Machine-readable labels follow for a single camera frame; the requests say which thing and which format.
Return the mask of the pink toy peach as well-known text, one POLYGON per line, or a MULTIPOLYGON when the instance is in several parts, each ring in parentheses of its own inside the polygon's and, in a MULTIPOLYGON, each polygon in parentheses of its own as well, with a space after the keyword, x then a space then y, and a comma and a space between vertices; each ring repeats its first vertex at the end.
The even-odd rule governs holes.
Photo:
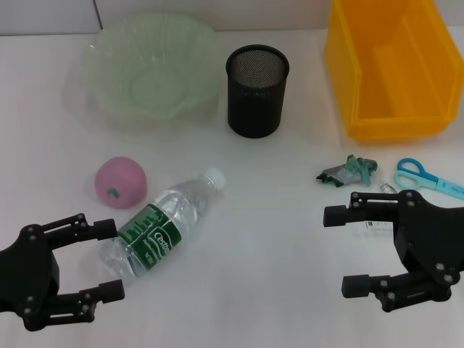
POLYGON ((113 157, 97 170, 94 188, 105 205, 128 209, 145 198, 148 184, 140 164, 128 157, 113 157))

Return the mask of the yellow plastic bin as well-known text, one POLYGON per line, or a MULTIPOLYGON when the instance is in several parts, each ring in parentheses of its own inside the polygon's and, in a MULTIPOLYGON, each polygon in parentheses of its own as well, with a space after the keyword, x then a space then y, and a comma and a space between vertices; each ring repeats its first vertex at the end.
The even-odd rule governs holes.
POLYGON ((332 0, 325 58, 350 138, 433 136, 457 118, 464 59, 434 0, 332 0))

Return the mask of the pale green fruit plate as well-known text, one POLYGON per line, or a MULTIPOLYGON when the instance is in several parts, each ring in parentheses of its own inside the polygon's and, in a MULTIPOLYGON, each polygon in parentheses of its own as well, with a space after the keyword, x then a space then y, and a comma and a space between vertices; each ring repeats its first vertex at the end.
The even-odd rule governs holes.
POLYGON ((217 33, 185 14, 142 13, 98 33, 83 53, 81 85, 115 117, 165 120, 220 90, 217 33))

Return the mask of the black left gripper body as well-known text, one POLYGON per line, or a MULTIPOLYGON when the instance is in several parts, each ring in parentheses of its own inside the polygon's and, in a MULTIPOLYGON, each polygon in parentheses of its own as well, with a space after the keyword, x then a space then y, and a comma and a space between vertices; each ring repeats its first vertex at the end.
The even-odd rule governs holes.
POLYGON ((57 263, 40 225, 24 227, 14 243, 0 251, 0 313, 13 312, 29 331, 46 326, 43 305, 57 288, 57 263))

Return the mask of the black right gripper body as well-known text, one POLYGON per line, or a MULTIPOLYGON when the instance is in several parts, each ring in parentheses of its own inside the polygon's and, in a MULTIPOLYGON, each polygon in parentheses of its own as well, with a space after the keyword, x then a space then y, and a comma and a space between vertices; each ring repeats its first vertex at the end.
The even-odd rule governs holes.
POLYGON ((417 191, 401 191, 394 246, 407 270, 405 296, 448 300, 464 271, 464 207, 437 207, 417 191))

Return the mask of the green plastic wrapper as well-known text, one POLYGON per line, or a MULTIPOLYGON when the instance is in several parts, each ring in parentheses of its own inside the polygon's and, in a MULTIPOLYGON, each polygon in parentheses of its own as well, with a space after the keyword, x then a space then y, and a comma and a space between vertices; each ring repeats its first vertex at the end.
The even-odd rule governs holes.
POLYGON ((332 183, 337 188, 358 183, 370 186, 371 176, 377 169, 377 161, 351 154, 343 165, 323 170, 316 179, 322 183, 332 183))

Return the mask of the clear green-label water bottle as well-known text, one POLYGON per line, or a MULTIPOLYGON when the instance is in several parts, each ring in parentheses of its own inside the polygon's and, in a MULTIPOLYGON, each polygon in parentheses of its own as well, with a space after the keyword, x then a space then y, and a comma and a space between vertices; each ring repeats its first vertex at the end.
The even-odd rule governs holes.
POLYGON ((225 184, 223 173, 210 167, 198 178, 167 188, 102 244, 102 262, 124 282, 144 276, 196 232, 225 184))

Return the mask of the blue and teal scissors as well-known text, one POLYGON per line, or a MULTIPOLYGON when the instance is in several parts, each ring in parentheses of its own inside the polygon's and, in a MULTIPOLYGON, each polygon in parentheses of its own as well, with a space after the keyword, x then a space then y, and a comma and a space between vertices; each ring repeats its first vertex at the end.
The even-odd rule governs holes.
POLYGON ((430 174, 413 158, 404 158, 397 163, 394 180, 404 190, 430 189, 464 200, 464 186, 430 174))

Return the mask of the black mesh pen holder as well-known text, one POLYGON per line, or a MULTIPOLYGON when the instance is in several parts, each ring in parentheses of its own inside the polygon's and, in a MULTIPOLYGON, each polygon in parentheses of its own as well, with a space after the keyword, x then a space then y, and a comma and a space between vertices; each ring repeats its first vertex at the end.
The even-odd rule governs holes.
POLYGON ((227 117, 230 128, 245 138, 264 138, 281 122, 289 61, 262 44, 243 46, 227 59, 227 117))

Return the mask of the transparent plastic ruler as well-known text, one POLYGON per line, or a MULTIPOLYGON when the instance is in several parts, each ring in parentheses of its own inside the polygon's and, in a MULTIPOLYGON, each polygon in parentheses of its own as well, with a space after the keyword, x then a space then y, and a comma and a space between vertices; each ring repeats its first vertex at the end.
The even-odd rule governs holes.
POLYGON ((366 221, 364 234, 373 236, 374 234, 387 234, 393 232, 393 223, 386 221, 366 221))

